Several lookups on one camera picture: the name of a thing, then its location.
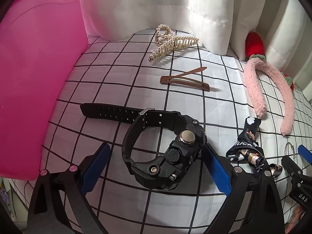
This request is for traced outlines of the brown snap hair clip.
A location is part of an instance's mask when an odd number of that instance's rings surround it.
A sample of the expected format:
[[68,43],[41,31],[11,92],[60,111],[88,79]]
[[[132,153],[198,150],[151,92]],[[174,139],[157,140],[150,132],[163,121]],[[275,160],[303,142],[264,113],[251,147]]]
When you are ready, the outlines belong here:
[[187,77],[187,75],[203,72],[206,69],[207,67],[203,66],[178,75],[163,75],[160,77],[160,83],[163,85],[175,84],[188,86],[210,92],[210,86],[207,83]]

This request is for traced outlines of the pearl gold hair claw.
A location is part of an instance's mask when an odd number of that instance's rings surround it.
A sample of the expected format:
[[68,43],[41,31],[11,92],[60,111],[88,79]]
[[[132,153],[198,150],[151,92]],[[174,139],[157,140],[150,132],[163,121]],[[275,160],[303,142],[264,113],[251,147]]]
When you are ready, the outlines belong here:
[[165,24],[160,24],[155,29],[155,41],[157,48],[152,51],[148,57],[149,62],[153,62],[159,58],[168,55],[175,50],[192,47],[197,45],[199,38],[194,36],[178,36],[170,27]]

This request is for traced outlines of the pink fuzzy strawberry headband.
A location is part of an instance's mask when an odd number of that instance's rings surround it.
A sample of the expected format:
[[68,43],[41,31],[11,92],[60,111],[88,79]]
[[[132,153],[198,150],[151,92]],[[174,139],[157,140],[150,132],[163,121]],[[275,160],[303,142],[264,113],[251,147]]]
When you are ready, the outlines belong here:
[[264,118],[271,111],[272,102],[280,101],[280,134],[292,133],[295,121],[295,102],[293,85],[286,75],[271,65],[266,58],[261,37],[250,32],[245,39],[244,84],[257,117]]

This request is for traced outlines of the black digital wristwatch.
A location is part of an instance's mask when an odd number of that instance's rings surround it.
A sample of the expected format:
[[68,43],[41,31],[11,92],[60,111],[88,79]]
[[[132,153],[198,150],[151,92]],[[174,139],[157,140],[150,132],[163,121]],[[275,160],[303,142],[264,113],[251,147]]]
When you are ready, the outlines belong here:
[[[122,159],[129,173],[147,189],[175,189],[207,142],[199,121],[179,111],[100,103],[81,104],[80,110],[87,118],[129,124],[122,141]],[[151,143],[157,150],[155,158],[144,162],[134,159],[132,152],[146,129],[157,130],[160,138]]]

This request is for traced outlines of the pink storage box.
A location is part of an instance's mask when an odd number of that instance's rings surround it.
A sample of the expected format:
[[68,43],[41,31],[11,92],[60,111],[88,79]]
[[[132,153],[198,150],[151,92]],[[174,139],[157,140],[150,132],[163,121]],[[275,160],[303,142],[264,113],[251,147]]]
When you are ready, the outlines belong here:
[[1,176],[35,180],[54,104],[88,39],[80,0],[15,0],[1,22]]

